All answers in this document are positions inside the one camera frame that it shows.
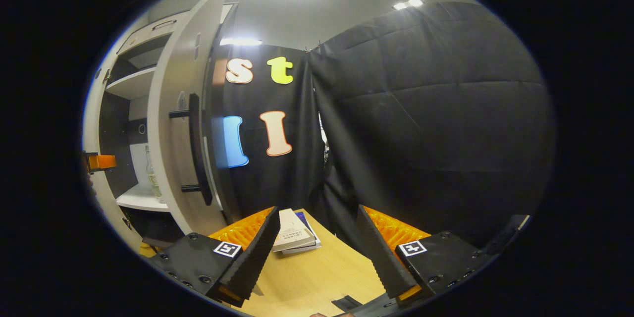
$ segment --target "white shelf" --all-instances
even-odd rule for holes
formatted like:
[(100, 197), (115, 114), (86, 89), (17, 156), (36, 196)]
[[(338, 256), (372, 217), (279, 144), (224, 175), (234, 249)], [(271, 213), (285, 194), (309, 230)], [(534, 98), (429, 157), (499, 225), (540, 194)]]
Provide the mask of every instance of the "white shelf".
[(167, 204), (160, 204), (152, 187), (145, 184), (137, 184), (128, 189), (117, 198), (117, 204), (122, 207), (141, 209), (143, 211), (169, 211)]
[(156, 67), (143, 69), (129, 76), (125, 76), (117, 82), (108, 84), (106, 91), (127, 100), (133, 100), (150, 93), (150, 85)]

